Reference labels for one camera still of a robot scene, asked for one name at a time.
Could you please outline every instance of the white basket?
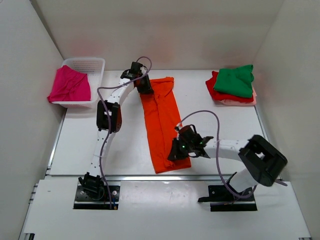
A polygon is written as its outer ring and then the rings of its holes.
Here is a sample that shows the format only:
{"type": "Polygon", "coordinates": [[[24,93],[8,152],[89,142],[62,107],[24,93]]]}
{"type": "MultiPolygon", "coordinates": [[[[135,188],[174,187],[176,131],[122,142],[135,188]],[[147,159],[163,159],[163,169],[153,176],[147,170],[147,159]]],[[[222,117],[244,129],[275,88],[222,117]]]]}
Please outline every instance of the white basket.
{"type": "Polygon", "coordinates": [[[77,72],[87,74],[90,85],[90,101],[53,101],[65,108],[94,108],[97,105],[97,88],[101,87],[106,61],[98,57],[74,57],[63,61],[62,66],[67,65],[77,72]]]}

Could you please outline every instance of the folded orange cloth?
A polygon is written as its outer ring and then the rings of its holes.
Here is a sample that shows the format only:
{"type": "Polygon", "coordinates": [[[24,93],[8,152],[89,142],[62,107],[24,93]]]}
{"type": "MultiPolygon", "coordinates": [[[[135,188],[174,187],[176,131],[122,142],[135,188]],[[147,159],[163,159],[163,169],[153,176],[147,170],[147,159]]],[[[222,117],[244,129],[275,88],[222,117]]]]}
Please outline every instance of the folded orange cloth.
{"type": "Polygon", "coordinates": [[[191,167],[189,157],[169,161],[172,139],[177,137],[175,126],[181,121],[175,95],[174,78],[150,81],[154,94],[140,94],[150,155],[155,173],[191,167]]]}

